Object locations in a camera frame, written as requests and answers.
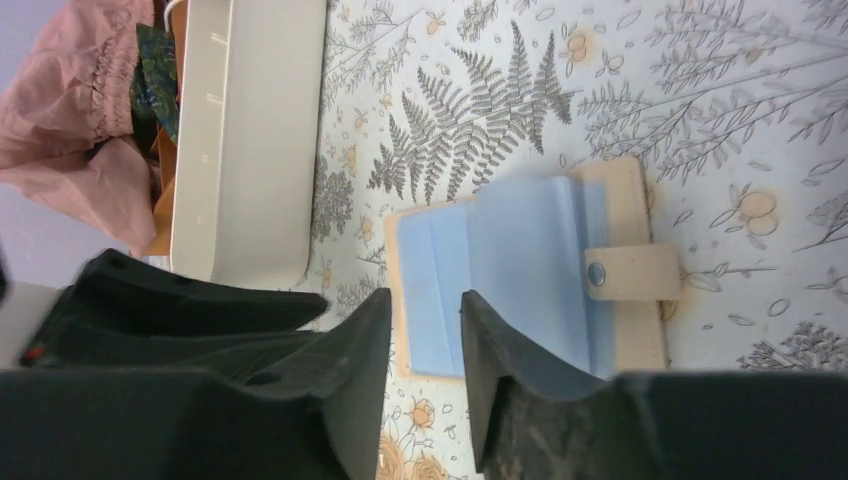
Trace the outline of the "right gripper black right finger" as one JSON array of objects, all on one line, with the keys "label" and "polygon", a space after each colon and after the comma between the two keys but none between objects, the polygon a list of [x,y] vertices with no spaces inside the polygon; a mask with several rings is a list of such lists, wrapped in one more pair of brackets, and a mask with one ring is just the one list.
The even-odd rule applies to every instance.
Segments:
[{"label": "right gripper black right finger", "polygon": [[837,373],[626,372],[599,379],[461,298],[476,470],[487,479],[843,479]]}]

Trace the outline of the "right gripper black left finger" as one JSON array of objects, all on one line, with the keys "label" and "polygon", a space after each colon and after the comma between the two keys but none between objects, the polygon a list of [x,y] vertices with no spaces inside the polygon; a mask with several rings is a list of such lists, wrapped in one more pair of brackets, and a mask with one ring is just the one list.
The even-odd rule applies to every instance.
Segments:
[{"label": "right gripper black left finger", "polygon": [[391,294],[244,383],[200,369],[1,376],[5,479],[372,479]]}]

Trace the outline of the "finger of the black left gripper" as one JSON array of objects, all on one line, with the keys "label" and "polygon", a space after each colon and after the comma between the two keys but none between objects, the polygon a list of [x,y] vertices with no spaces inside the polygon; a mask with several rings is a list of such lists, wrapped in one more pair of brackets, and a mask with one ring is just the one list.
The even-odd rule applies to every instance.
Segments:
[{"label": "finger of the black left gripper", "polygon": [[205,368],[236,382],[317,338],[317,293],[183,277],[118,250],[87,261],[18,356],[24,368]]}]

